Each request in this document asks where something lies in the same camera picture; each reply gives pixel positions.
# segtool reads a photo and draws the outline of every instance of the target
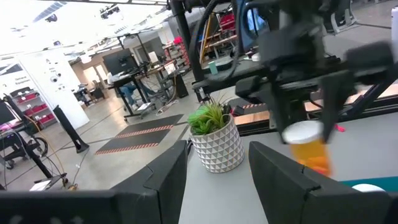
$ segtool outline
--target computer monitor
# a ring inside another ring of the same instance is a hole
[[[108,69],[108,72],[112,75],[138,68],[134,56],[131,55],[130,49],[123,49],[118,52],[105,55],[103,59],[106,69]]]
[[[8,123],[16,119],[11,110],[7,107],[7,104],[0,100],[0,125]]]

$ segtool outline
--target floor mat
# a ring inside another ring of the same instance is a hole
[[[183,115],[157,119],[126,127],[95,154],[107,154],[157,146]]]

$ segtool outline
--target ceiling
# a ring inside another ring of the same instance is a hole
[[[0,1],[0,8],[3,9],[0,14],[2,21],[0,56],[40,51],[52,47],[55,41],[59,41],[62,45],[85,43],[68,50],[77,52],[86,50],[104,37],[149,29],[170,16],[170,11],[156,15],[156,12],[162,9],[159,1],[156,4],[158,5],[118,4],[117,7],[120,9],[118,13],[113,13],[108,19],[102,19],[100,9],[110,4],[2,0]],[[45,21],[52,14],[57,16],[57,21]],[[138,23],[147,19],[149,15],[153,18],[140,26]]]

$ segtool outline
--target plastic cup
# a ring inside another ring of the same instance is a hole
[[[287,127],[282,137],[290,144],[298,163],[330,176],[329,157],[322,141],[322,129],[323,125],[319,121],[301,121]]]

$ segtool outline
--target gray table surface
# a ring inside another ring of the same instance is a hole
[[[398,176],[398,113],[340,124],[328,146],[335,180]],[[235,170],[224,174],[206,171],[193,150],[188,161],[187,184],[180,224],[267,223],[251,177],[248,148],[259,141],[292,157],[277,133],[243,137],[246,157]]]

